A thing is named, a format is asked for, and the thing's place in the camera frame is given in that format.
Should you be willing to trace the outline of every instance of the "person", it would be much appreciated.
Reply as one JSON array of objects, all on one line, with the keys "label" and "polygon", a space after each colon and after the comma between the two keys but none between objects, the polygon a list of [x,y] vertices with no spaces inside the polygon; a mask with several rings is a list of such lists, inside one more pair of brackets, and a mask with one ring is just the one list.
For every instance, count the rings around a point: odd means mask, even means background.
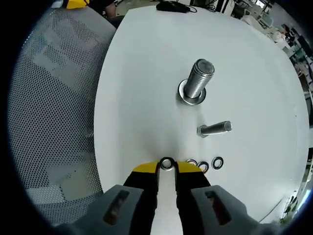
[{"label": "person", "polygon": [[105,11],[108,18],[116,16],[116,6],[114,0],[90,0],[88,6],[101,16],[103,16],[103,11]]}]

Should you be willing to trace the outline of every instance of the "floor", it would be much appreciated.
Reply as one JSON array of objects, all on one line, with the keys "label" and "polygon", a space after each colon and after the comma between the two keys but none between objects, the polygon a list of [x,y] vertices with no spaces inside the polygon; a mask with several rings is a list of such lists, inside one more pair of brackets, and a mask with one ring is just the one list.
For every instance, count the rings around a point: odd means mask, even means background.
[{"label": "floor", "polygon": [[143,7],[143,6],[152,6],[157,5],[158,1],[150,0],[123,0],[116,8],[116,14],[118,16],[126,15],[127,11],[130,9]]}]

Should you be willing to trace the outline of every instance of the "table surface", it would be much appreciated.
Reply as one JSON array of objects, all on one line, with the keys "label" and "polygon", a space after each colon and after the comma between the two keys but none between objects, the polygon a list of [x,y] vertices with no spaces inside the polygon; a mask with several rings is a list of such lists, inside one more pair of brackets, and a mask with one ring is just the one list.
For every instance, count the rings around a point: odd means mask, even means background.
[{"label": "table surface", "polygon": [[[180,81],[204,58],[215,66],[198,106],[177,100]],[[233,131],[200,138],[202,124],[232,122]],[[224,166],[206,177],[247,207],[257,221],[282,213],[298,190],[309,146],[307,107],[286,54],[246,23],[198,8],[197,13],[130,10],[105,58],[94,111],[94,145],[104,191],[131,170],[164,156]],[[160,173],[152,234],[181,234],[174,171]]]}]

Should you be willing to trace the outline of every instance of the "washer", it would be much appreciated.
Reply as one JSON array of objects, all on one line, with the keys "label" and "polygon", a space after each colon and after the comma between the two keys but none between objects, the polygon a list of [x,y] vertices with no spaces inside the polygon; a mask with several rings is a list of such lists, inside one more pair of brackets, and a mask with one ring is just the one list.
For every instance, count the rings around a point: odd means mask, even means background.
[{"label": "washer", "polygon": [[209,163],[207,162],[199,162],[197,167],[200,168],[200,166],[204,165],[205,166],[205,169],[202,171],[204,174],[207,173],[207,171],[209,170]]},{"label": "washer", "polygon": [[[165,166],[163,163],[165,161],[170,161],[171,165],[170,166]],[[169,157],[164,157],[160,160],[160,164],[161,164],[161,169],[165,170],[165,171],[169,171],[172,170],[174,168],[174,159],[173,158],[169,158]]]},{"label": "washer", "polygon": [[194,159],[188,159],[186,160],[187,163],[193,164],[193,165],[198,165],[198,162]]},{"label": "washer", "polygon": [[[215,162],[220,160],[221,161],[221,164],[219,166],[215,166]],[[215,170],[219,170],[222,168],[222,166],[224,165],[224,159],[222,157],[215,157],[212,161],[212,167],[213,169]]]}]

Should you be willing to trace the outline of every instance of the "black rubber washer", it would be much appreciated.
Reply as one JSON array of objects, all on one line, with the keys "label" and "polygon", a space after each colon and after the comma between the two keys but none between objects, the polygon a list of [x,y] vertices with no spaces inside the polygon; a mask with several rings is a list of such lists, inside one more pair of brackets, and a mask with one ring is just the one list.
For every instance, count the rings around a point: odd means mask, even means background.
[{"label": "black rubber washer", "polygon": [[206,169],[202,171],[202,172],[205,174],[205,173],[207,173],[207,171],[209,170],[210,165],[209,165],[209,163],[207,163],[207,162],[199,162],[198,165],[197,165],[197,167],[200,168],[200,166],[202,166],[202,165],[206,166]]},{"label": "black rubber washer", "polygon": [[[170,161],[171,165],[170,165],[169,167],[165,167],[165,166],[163,165],[163,162],[164,162],[165,160],[169,160],[169,161]],[[161,167],[162,170],[171,170],[171,169],[173,168],[173,166],[174,166],[174,163],[175,163],[175,161],[174,161],[173,158],[164,157],[164,158],[162,158],[162,159],[160,160],[160,167]]]},{"label": "black rubber washer", "polygon": [[[215,162],[220,160],[221,161],[221,165],[220,166],[215,166]],[[222,166],[224,165],[224,159],[222,157],[215,157],[212,161],[212,168],[215,170],[219,170],[222,168]]]}]

